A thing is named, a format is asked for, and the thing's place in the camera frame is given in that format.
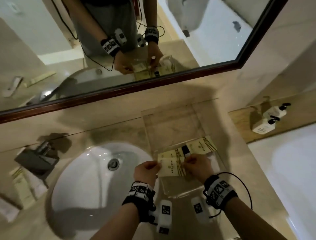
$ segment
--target mirror frame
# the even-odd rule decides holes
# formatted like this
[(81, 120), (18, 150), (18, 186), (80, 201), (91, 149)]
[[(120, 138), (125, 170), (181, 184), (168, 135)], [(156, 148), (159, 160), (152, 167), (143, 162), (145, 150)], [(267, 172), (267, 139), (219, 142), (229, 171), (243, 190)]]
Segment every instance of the mirror frame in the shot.
[(53, 101), (42, 102), (31, 106), (23, 106), (15, 109), (0, 111), (0, 124), (133, 92), (139, 92), (150, 88), (240, 69), (244, 66), (287, 1), (288, 0), (270, 0), (268, 2), (266, 8), (262, 12), (260, 18), (258, 19), (251, 34), (249, 35), (247, 41), (235, 60), (202, 66), (183, 72), (127, 83), (117, 87), (106, 88)]

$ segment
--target soap dispenser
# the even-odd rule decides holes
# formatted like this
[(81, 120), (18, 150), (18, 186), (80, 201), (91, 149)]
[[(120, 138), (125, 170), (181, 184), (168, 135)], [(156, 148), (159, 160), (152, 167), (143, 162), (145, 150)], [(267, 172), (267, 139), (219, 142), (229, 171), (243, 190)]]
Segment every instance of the soap dispenser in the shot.
[(264, 118), (257, 122), (253, 128), (252, 131), (258, 134), (266, 134), (276, 128), (276, 121), (280, 121), (278, 117), (270, 116), (271, 118), (268, 120), (267, 118)]
[(286, 115), (286, 108), (291, 106), (290, 103), (283, 103), (282, 106), (273, 106), (269, 108), (266, 112), (263, 113), (263, 117), (269, 119), (270, 116), (276, 116), (278, 118), (282, 118)]

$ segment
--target white bathtub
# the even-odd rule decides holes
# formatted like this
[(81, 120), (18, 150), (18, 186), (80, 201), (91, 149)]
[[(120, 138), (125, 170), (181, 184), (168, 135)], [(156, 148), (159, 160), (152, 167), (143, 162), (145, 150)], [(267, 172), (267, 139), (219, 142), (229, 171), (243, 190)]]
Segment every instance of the white bathtub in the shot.
[(316, 124), (250, 143), (298, 240), (316, 236)]
[[(252, 28), (222, 0), (158, 0), (200, 66), (236, 59)], [(240, 32), (233, 22), (240, 24)], [(190, 37), (182, 30), (187, 29)]]

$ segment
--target sink overflow hole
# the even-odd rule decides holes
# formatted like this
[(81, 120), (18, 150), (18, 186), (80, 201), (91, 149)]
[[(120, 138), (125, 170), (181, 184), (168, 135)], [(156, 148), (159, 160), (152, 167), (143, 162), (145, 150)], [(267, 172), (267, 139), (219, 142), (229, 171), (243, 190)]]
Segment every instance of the sink overflow hole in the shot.
[(116, 169), (119, 168), (119, 161), (116, 158), (113, 158), (109, 161), (109, 163), (107, 164), (107, 168), (110, 171), (115, 171)]

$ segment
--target black wristband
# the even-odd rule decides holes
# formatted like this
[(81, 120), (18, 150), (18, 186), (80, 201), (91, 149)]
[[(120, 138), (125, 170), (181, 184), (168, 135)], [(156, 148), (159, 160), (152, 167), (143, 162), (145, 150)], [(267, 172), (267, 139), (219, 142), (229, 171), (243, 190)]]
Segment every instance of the black wristband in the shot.
[(115, 57), (119, 50), (121, 50), (119, 44), (113, 38), (103, 39), (101, 41), (101, 46), (112, 57)]
[(148, 222), (148, 211), (152, 210), (154, 194), (155, 191), (153, 191), (150, 185), (142, 182), (134, 182), (122, 205), (133, 203), (138, 209), (139, 221)]
[(147, 42), (155, 42), (158, 44), (159, 41), (159, 31), (156, 27), (147, 27), (145, 30), (144, 39)]
[(238, 197), (234, 188), (217, 175), (210, 176), (204, 183), (207, 202), (215, 209), (224, 209), (233, 197)]

